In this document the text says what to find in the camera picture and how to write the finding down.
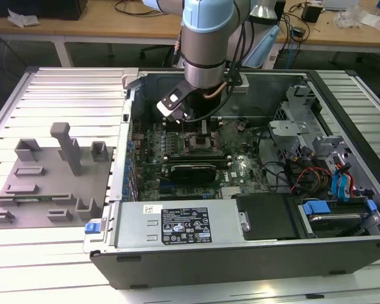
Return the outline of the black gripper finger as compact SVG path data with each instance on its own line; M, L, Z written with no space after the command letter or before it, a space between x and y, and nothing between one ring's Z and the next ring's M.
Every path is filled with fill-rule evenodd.
M206 139L210 136L208 131L208 122L207 120L202 120L200 129L199 129L199 143L206 143Z

